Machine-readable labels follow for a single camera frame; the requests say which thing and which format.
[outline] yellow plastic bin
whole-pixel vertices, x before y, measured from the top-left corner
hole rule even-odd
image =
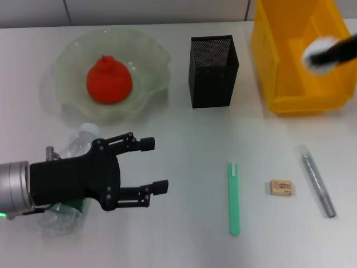
[[[315,76],[302,65],[305,49],[319,36],[350,36],[333,0],[256,0],[251,40],[269,109],[281,114],[342,107],[353,97],[357,60]]]

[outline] red squeeze bulb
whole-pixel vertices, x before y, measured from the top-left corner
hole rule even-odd
[[[129,70],[112,56],[102,56],[87,74],[87,91],[99,103],[124,100],[133,88]]]

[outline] plastic water bottle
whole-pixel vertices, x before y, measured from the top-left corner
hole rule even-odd
[[[60,153],[62,159],[86,154],[91,143],[100,137],[99,128],[91,123],[84,123],[76,138]],[[76,231],[82,224],[82,212],[86,199],[57,203],[45,213],[39,214],[38,223],[46,231],[65,234]]]

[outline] eraser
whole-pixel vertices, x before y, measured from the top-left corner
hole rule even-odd
[[[292,195],[292,182],[289,180],[271,180],[270,192],[272,195],[284,195],[289,197]]]

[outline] bottle cap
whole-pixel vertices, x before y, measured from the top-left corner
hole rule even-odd
[[[92,124],[92,123],[84,123],[80,127],[80,131],[86,131],[86,132],[92,133],[97,138],[100,137],[99,127],[97,125],[95,125],[95,124]]]

